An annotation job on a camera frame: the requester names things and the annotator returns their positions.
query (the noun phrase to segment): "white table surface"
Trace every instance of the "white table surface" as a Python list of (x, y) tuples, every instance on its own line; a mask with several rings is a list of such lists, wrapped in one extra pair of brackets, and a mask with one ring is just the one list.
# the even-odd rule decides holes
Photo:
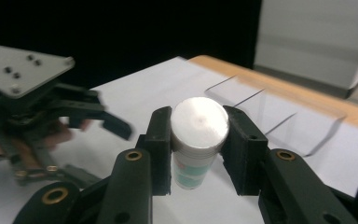
[[(225, 80), (182, 58), (174, 58), (132, 75), (106, 83), (100, 92), (106, 110), (133, 126), (130, 141), (124, 141), (94, 121), (82, 133), (73, 130), (74, 139), (52, 152), (60, 164), (73, 164), (99, 177), (110, 175), (116, 156), (134, 148), (138, 135), (145, 133), (152, 112), (163, 106), (174, 108), (193, 96), (207, 96), (205, 90)], [(307, 159), (322, 181), (354, 195), (358, 188), (358, 128), (341, 124), (336, 135), (320, 153)], [(7, 161), (0, 161), (0, 224), (11, 223), (27, 200), (48, 182), (18, 186)], [(239, 197), (217, 157), (198, 189), (184, 190), (172, 181), (172, 194), (153, 199), (153, 223), (221, 224), (264, 223), (258, 197)]]

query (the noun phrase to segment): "transparent plastic divider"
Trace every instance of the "transparent plastic divider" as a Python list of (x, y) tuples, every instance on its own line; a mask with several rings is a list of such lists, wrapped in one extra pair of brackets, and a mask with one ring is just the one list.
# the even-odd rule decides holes
[(231, 77), (205, 93), (243, 110), (266, 135), (271, 148), (289, 149), (304, 157), (322, 149), (346, 117), (324, 102), (249, 77)]

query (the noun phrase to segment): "bolt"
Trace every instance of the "bolt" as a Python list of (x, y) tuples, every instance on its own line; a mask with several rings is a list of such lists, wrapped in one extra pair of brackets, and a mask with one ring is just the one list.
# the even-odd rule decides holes
[(6, 73), (11, 73), (11, 71), (12, 71), (11, 67), (8, 66), (8, 67), (5, 68)]
[(21, 77), (21, 75), (20, 75), (20, 73), (15, 73), (15, 74), (13, 75), (13, 77), (14, 77), (14, 78), (19, 78), (19, 77)]
[(10, 89), (11, 89), (11, 92), (13, 92), (15, 94), (20, 93), (20, 91), (21, 91), (20, 86), (18, 84), (11, 85)]
[(42, 61), (36, 60), (36, 61), (34, 61), (34, 65), (40, 66), (40, 65), (42, 65)]
[(56, 172), (56, 171), (58, 171), (58, 167), (57, 166), (48, 166), (48, 167), (46, 167), (46, 170), (49, 172)]
[(15, 176), (26, 177), (28, 173), (26, 171), (16, 171)]
[(34, 55), (30, 54), (27, 56), (28, 61), (32, 61), (34, 59)]
[(71, 66), (75, 64), (75, 60), (72, 57), (66, 58), (65, 59), (65, 65)]

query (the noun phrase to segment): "human hand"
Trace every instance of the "human hand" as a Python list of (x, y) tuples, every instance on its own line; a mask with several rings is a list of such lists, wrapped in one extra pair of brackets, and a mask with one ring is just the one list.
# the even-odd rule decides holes
[[(81, 131), (86, 131), (86, 129), (90, 126), (91, 120), (85, 119), (82, 124), (80, 125)], [(50, 135), (46, 136), (44, 138), (45, 146), (48, 149), (54, 149), (58, 144), (69, 141), (72, 139), (73, 134), (68, 129), (66, 124), (63, 124), (60, 121), (56, 121), (55, 123), (55, 132), (51, 133)], [(39, 164), (34, 157), (34, 154), (32, 153), (32, 149), (27, 146), (27, 144), (22, 141), (19, 138), (13, 138), (12, 140), (13, 145), (15, 148), (19, 151), (19, 154), (21, 155), (21, 159), (23, 160), (24, 164), (28, 168), (37, 168), (39, 167)], [(0, 148), (0, 155), (4, 155), (3, 150)]]

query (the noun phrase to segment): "brass bolt hole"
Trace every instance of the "brass bolt hole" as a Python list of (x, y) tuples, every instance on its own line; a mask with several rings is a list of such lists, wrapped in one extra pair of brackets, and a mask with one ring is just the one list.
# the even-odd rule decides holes
[(126, 212), (122, 212), (117, 214), (117, 216), (115, 217), (115, 223), (126, 223), (128, 221), (130, 221), (130, 214), (126, 213)]
[(127, 153), (126, 159), (127, 161), (138, 161), (142, 158), (142, 153), (140, 151), (132, 151)]
[(328, 213), (324, 213), (324, 220), (330, 224), (340, 224), (341, 223), (341, 221), (337, 217), (335, 217), (331, 214), (328, 214)]
[(68, 189), (66, 188), (55, 188), (51, 189), (43, 195), (42, 202), (44, 204), (59, 203), (68, 196)]
[(277, 156), (284, 161), (293, 161), (296, 158), (293, 153), (288, 151), (278, 151)]

